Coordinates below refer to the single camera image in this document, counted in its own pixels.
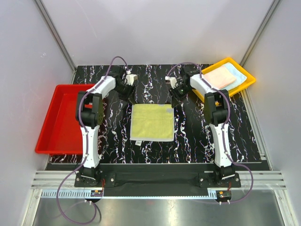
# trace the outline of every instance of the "label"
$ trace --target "label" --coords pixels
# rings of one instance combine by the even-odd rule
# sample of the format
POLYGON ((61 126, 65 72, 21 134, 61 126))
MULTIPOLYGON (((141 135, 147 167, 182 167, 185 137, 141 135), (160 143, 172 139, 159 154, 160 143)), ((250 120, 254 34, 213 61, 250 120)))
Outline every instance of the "label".
POLYGON ((141 146, 141 144, 142 144, 141 140, 137 140, 136 143, 135 143, 135 145, 138 145, 138 146, 141 146))

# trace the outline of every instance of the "reflective floor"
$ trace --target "reflective floor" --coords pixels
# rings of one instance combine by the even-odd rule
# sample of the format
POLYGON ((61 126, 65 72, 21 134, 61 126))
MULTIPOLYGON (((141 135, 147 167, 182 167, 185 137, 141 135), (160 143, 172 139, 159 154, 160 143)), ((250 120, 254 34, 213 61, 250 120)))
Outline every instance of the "reflective floor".
MULTIPOLYGON (((244 193, 233 191, 233 200, 244 193)), ((61 199, 63 210, 79 199, 61 199)), ((101 211, 91 226, 284 226, 273 191, 252 191, 250 196, 237 204, 218 205, 209 200, 112 200, 96 203, 101 211)), ((38 207, 35 226, 74 225, 59 214, 55 199, 42 198, 38 207)), ((73 220, 86 222, 94 208, 82 203, 66 212, 73 220)))

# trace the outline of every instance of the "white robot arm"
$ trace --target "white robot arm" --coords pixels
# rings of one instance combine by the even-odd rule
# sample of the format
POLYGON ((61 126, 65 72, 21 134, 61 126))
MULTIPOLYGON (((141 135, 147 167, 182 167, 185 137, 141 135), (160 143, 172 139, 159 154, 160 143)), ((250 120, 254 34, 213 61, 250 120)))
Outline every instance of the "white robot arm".
MULTIPOLYGON (((204 81, 201 80, 199 71, 190 72, 185 68, 182 68, 181 76, 182 82, 180 85, 178 85, 176 78, 165 77, 166 82, 172 86, 169 90, 172 96, 172 107, 177 106, 192 89, 196 89, 205 97, 204 116, 212 130, 215 147, 215 181, 220 182, 224 179, 234 177, 235 170, 233 164, 226 155, 227 153, 230 155, 228 124, 225 124, 224 126, 224 138, 227 150, 224 149, 222 139, 222 125, 226 121, 226 117, 230 109, 227 108, 223 97, 213 91, 204 81)), ((229 94, 226 90, 221 90, 221 92, 229 98, 229 94)))
MULTIPOLYGON (((81 114, 82 121, 88 130, 88 152, 87 159, 84 162, 83 168, 80 170, 82 177, 95 178, 96 167, 99 164, 98 156, 98 130, 103 121, 103 97, 105 97, 111 90, 119 93, 119 98, 135 104, 135 85, 134 81, 137 80, 136 74, 127 74, 126 78, 122 80, 125 70, 122 67, 114 66, 110 70, 108 76, 101 85, 97 88, 94 85, 87 91, 80 91, 78 94, 76 120, 78 121, 78 114, 81 114), (83 96, 93 90, 84 100, 82 109, 79 112, 79 103, 83 96)), ((82 140, 83 140, 83 155, 86 154, 86 132, 81 126, 82 140)))

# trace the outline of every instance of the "yellow tray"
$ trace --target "yellow tray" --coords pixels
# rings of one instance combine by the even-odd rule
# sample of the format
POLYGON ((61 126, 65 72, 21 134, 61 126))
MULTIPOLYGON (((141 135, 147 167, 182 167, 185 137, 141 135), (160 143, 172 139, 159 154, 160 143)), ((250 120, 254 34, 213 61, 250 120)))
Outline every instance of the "yellow tray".
MULTIPOLYGON (((233 96, 234 94, 237 94, 238 92, 242 91, 243 89, 248 88, 251 84, 256 82, 256 79, 249 72, 247 72, 242 66, 240 66, 238 63, 236 63, 231 57, 225 58, 225 59, 221 60, 220 62, 217 62, 216 64, 205 68, 204 70, 202 70, 202 73, 206 74, 208 72, 211 72, 214 69, 224 65, 225 63, 233 64, 237 70, 239 70, 242 74, 244 74, 246 76, 245 82, 243 82, 236 88, 229 90, 230 97, 233 96)), ((197 90, 194 89, 193 92, 204 102, 204 97, 197 90)))

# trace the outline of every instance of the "cloth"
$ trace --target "cloth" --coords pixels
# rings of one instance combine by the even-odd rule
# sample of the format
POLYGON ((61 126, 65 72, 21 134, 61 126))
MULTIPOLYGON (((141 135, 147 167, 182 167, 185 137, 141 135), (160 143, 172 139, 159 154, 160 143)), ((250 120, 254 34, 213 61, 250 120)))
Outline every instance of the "cloth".
POLYGON ((173 141, 174 109, 171 105, 133 105, 130 140, 173 141))
POLYGON ((207 82, 218 89, 222 89, 236 80, 235 76, 224 65, 204 74, 204 77, 207 82))
POLYGON ((234 89, 246 81, 247 77, 244 74, 242 74, 239 70, 237 70, 233 64, 225 63, 223 66, 225 66, 229 70, 229 72, 233 74, 236 78, 236 80, 233 83, 224 87, 224 89, 229 91, 230 89, 234 89))

